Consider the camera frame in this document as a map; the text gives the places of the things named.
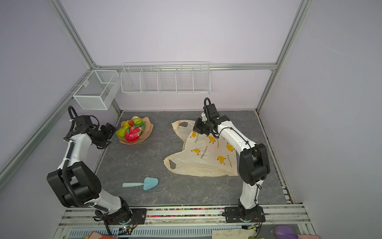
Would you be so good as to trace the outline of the green pear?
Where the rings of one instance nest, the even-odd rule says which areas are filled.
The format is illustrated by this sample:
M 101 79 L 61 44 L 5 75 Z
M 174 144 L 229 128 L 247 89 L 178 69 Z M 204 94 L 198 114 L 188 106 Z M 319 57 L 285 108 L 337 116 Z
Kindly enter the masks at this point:
M 116 131 L 116 135 L 120 138 L 125 138 L 127 134 L 129 134 L 130 126 L 124 126 Z

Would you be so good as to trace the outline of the banana print plastic bag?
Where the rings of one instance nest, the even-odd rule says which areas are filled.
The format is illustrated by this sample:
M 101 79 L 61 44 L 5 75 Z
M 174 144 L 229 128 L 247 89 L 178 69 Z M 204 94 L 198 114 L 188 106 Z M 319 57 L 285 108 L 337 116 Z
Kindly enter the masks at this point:
M 172 123 L 176 135 L 184 142 L 183 150 L 164 159 L 166 168 L 176 174 L 197 177 L 238 176 L 234 147 L 223 137 L 218 139 L 193 131 L 195 121 Z

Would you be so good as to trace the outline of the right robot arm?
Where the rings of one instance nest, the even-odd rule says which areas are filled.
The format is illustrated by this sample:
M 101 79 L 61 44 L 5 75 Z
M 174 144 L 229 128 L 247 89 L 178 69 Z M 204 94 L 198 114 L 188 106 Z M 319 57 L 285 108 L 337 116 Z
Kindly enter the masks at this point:
M 238 173 L 243 180 L 242 193 L 238 205 L 225 207 L 223 216 L 227 223 L 258 223 L 261 226 L 266 219 L 258 196 L 271 171 L 267 148 L 241 133 L 227 116 L 221 116 L 209 98 L 204 99 L 203 110 L 194 125 L 194 131 L 215 139 L 226 139 L 239 155 Z

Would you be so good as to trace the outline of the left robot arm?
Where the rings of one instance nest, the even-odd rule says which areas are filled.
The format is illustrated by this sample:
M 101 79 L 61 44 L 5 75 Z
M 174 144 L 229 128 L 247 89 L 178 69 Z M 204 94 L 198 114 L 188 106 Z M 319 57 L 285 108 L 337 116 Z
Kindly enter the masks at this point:
M 47 175 L 47 182 L 61 204 L 67 208 L 94 208 L 95 221 L 105 224 L 128 224 L 133 213 L 127 202 L 102 189 L 95 173 L 84 160 L 91 145 L 106 149 L 116 127 L 110 123 L 93 123 L 93 115 L 78 115 L 72 106 L 68 107 L 71 126 L 64 137 L 68 147 L 59 167 Z

